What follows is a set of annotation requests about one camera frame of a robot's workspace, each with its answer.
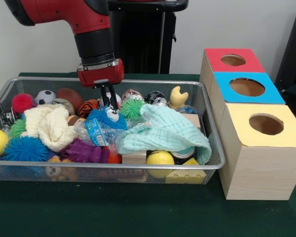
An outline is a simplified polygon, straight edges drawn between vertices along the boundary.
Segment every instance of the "teddy bear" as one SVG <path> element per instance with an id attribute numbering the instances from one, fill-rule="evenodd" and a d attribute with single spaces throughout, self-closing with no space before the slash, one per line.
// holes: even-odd
<path id="1" fill-rule="evenodd" d="M 69 159 L 60 160 L 59 156 L 53 156 L 48 162 L 72 162 Z M 76 182 L 78 180 L 75 167 L 46 167 L 45 170 L 47 176 L 51 181 L 71 181 Z"/>

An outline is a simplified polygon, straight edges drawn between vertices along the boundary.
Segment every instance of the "blue spiky ball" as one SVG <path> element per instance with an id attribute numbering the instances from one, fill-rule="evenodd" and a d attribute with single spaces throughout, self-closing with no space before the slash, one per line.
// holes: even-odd
<path id="1" fill-rule="evenodd" d="M 38 138 L 20 137 L 10 140 L 3 158 L 9 161 L 47 161 L 48 149 Z"/>

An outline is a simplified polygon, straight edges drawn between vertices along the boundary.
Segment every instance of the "green spiky ball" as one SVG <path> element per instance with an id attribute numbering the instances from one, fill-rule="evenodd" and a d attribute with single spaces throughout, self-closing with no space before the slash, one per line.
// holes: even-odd
<path id="1" fill-rule="evenodd" d="M 140 117 L 140 109 L 145 104 L 142 100 L 127 100 L 125 101 L 120 109 L 120 112 L 127 119 Z"/>
<path id="2" fill-rule="evenodd" d="M 23 132 L 26 132 L 25 121 L 18 119 L 10 128 L 9 137 L 19 138 Z"/>

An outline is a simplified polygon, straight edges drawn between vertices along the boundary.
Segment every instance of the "metal basket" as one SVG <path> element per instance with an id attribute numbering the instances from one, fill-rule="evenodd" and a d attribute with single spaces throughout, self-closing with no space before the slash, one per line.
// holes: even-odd
<path id="1" fill-rule="evenodd" d="M 98 163 L 49 163 L 0 161 L 0 180 L 9 181 L 67 181 L 67 182 L 128 182 L 128 183 L 195 183 L 207 184 L 214 172 L 224 165 L 225 158 L 221 141 L 214 122 L 212 109 L 206 89 L 201 83 L 186 81 L 127 80 L 115 85 L 117 94 L 129 88 L 141 92 L 144 96 L 153 90 L 162 91 L 170 98 L 174 86 L 180 85 L 182 91 L 190 96 L 186 104 L 197 108 L 201 122 L 201 130 L 209 138 L 213 153 L 205 165 L 130 165 L 130 164 L 98 164 Z M 68 78 L 31 78 L 19 77 L 8 81 L 0 91 L 0 114 L 11 106 L 12 98 L 19 93 L 33 96 L 41 90 L 57 91 L 62 87 L 78 91 L 84 100 L 100 98 L 99 90 L 85 88 L 78 79 Z M 175 178 L 155 178 L 167 176 L 175 171 Z"/>

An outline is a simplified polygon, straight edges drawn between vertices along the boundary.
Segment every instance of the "bottle label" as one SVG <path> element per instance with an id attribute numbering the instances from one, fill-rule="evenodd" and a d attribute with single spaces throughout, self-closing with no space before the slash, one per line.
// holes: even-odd
<path id="1" fill-rule="evenodd" d="M 86 121 L 85 127 L 89 133 L 90 139 L 97 147 L 106 147 L 107 144 L 104 140 L 101 128 L 96 119 Z"/>

